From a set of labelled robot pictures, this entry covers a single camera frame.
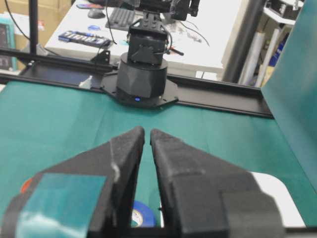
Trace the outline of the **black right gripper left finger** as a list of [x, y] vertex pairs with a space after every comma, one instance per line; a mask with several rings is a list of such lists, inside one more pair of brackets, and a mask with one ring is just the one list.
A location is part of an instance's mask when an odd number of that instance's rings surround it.
[[3, 238], [107, 238], [128, 228], [145, 142], [140, 126], [36, 173], [2, 218]]

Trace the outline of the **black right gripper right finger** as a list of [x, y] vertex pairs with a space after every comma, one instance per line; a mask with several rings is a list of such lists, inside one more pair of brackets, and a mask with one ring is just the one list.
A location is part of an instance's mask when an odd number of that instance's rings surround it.
[[163, 220], [181, 238], [282, 238], [274, 199], [245, 169], [151, 131]]

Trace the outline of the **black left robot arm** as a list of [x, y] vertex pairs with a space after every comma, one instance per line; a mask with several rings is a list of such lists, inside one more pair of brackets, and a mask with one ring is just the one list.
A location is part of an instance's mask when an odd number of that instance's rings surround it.
[[120, 57], [118, 72], [103, 77], [101, 89], [117, 101], [135, 107], [155, 108], [178, 101], [178, 86], [167, 79], [168, 63], [163, 55], [170, 51], [172, 36], [163, 25], [160, 14], [185, 21], [196, 17], [198, 0], [120, 0], [143, 17], [128, 30], [128, 52]]

